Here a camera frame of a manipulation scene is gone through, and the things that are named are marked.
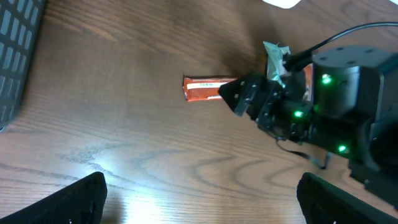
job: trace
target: green light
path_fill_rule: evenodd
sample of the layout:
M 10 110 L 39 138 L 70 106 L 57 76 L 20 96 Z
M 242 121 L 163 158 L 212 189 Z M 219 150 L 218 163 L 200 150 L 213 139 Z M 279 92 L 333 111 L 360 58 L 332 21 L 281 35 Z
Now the green light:
M 304 115 L 304 113 L 301 112 L 301 111 L 296 111 L 296 112 L 294 112 L 294 116 L 296 116 L 296 117 L 298 117 L 298 118 L 302 118 L 303 115 Z
M 346 146 L 339 146 L 338 150 L 339 152 L 344 152 L 347 149 Z
M 322 75 L 322 83 L 325 85 L 331 83 L 330 75 L 328 75 L 328 74 Z

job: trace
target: snack packet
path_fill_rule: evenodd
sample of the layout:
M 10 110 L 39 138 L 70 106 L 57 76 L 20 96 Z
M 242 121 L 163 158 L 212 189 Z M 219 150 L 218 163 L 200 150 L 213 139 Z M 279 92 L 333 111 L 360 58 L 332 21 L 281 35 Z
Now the snack packet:
M 188 78 L 184 77 L 183 90 L 188 102 L 219 100 L 218 89 L 236 78 Z

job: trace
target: black cable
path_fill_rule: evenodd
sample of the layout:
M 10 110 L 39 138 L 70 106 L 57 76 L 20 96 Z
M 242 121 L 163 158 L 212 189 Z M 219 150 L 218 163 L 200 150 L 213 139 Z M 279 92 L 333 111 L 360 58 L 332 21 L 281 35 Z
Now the black cable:
M 304 69 L 305 66 L 310 64 L 312 62 L 311 57 L 312 57 L 312 52 L 316 49 L 319 49 L 320 47 L 323 47 L 324 45 L 339 39 L 342 36 L 345 36 L 349 33 L 352 33 L 357 30 L 361 29 L 367 29 L 367 28 L 373 28 L 373 27 L 385 27 L 385 26 L 394 26 L 398 27 L 398 22 L 371 22 L 367 24 L 362 24 L 358 26 L 354 26 L 352 28 L 346 29 L 343 32 L 340 32 L 336 35 L 333 35 L 326 40 L 320 42 L 317 45 L 314 45 L 313 47 L 310 47 L 307 50 L 304 50 L 298 54 L 295 55 L 284 55 L 284 67 L 287 71 L 300 71 Z
M 330 160 L 331 155 L 332 155 L 331 152 L 328 152 L 328 154 L 327 154 L 326 157 L 325 157 L 324 165 L 321 166 L 320 163 L 319 163 L 319 160 L 316 159 L 315 157 L 310 156 L 310 155 L 308 155 L 308 154 L 306 154 L 306 153 L 304 153 L 304 152 L 298 152 L 298 151 L 287 150 L 287 149 L 285 149 L 284 147 L 282 147 L 282 146 L 279 144 L 279 141 L 286 141 L 286 137 L 285 137 L 285 136 L 276 137 L 276 145 L 277 145 L 281 150 L 283 150 L 283 151 L 285 151 L 285 152 L 289 152 L 289 153 L 295 154 L 295 155 L 298 155 L 298 156 L 300 156 L 300 157 L 302 157 L 302 158 L 304 158 L 304 159 L 308 159 L 308 160 L 310 160 L 312 163 L 314 163 L 319 169 L 326 169 L 326 168 L 327 168 L 328 163 L 329 163 L 329 160 Z

